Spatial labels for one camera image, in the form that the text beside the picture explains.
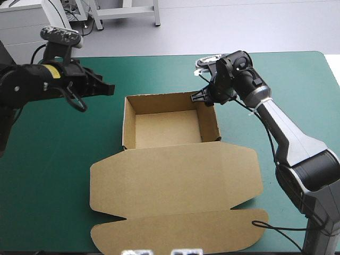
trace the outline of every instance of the white desk leg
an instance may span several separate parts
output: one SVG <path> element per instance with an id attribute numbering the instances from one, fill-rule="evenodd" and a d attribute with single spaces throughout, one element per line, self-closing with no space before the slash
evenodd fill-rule
<path id="1" fill-rule="evenodd" d="M 91 7 L 92 16 L 95 20 L 97 29 L 103 30 L 104 28 L 101 25 L 100 18 L 98 16 L 98 12 L 97 12 L 97 10 L 98 10 L 97 1 L 96 0 L 89 0 L 89 3 L 90 3 L 90 7 Z"/>
<path id="2" fill-rule="evenodd" d="M 156 26 L 160 26 L 158 0 L 154 0 L 154 11 L 155 11 L 155 24 Z"/>
<path id="3" fill-rule="evenodd" d="M 132 0 L 123 0 L 123 8 L 131 8 Z"/>

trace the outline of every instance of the brown cardboard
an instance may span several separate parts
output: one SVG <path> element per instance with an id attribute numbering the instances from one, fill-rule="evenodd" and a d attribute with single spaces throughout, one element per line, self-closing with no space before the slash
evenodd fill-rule
<path id="1" fill-rule="evenodd" d="M 229 210 L 262 191 L 256 152 L 224 142 L 125 150 L 91 167 L 91 208 L 127 219 Z"/>
<path id="2" fill-rule="evenodd" d="M 264 229 L 264 210 L 231 208 L 262 190 L 254 150 L 219 142 L 215 110 L 193 103 L 191 92 L 125 99 L 125 151 L 91 167 L 90 206 L 127 218 L 96 225 L 91 237 L 103 254 L 202 248 L 244 249 Z"/>
<path id="3" fill-rule="evenodd" d="M 126 97 L 124 148 L 219 141 L 214 107 L 193 103 L 191 94 L 192 92 Z"/>
<path id="4" fill-rule="evenodd" d="M 105 255 L 123 250 L 152 249 L 169 255 L 180 248 L 203 248 L 205 254 L 237 251 L 257 242 L 264 229 L 251 225 L 268 221 L 264 210 L 228 210 L 123 220 L 94 226 L 91 237 Z"/>

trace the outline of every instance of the robotic arm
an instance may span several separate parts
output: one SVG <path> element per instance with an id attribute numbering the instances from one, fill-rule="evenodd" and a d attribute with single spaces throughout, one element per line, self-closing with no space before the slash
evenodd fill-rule
<path id="1" fill-rule="evenodd" d="M 192 101 L 224 104 L 237 95 L 254 109 L 275 138 L 276 178 L 308 218 L 307 255 L 334 255 L 340 233 L 340 162 L 322 141 L 304 134 L 274 103 L 271 89 L 254 70 L 248 53 L 216 55 L 196 62 L 196 75 L 210 72 L 209 84 Z"/>
<path id="2" fill-rule="evenodd" d="M 72 47 L 82 43 L 77 31 L 47 26 L 40 35 L 48 43 L 38 65 L 16 65 L 0 42 L 0 157 L 17 111 L 28 102 L 64 97 L 73 108 L 85 112 L 83 97 L 114 93 L 114 85 L 71 58 Z"/>

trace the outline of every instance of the green tabletop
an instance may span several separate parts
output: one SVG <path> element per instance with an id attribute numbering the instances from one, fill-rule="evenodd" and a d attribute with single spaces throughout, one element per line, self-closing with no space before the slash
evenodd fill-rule
<path id="1" fill-rule="evenodd" d="M 193 75 L 200 57 L 83 58 L 82 65 L 116 84 L 114 96 L 86 98 L 85 113 L 64 99 L 27 104 L 0 158 L 0 250 L 97 251 L 91 228 L 117 217 L 90 209 L 90 166 L 122 150 L 124 97 L 201 89 L 205 82 Z M 340 155 L 340 89 L 324 56 L 294 52 L 251 57 L 274 101 L 306 134 Z M 254 148 L 259 156 L 264 192 L 240 208 L 266 209 L 273 225 L 305 227 L 307 220 L 277 184 L 261 123 L 236 103 L 216 109 L 222 140 Z M 302 245 L 304 233 L 290 235 Z M 248 250 L 296 248 L 266 231 Z"/>

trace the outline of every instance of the white floor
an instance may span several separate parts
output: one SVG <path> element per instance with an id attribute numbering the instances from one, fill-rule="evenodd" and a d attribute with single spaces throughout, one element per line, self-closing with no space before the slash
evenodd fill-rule
<path id="1" fill-rule="evenodd" d="M 102 9 L 119 0 L 98 0 Z M 135 0 L 145 5 L 152 0 Z M 145 56 L 317 50 L 340 83 L 340 0 L 159 0 L 153 17 L 104 20 L 75 56 Z"/>

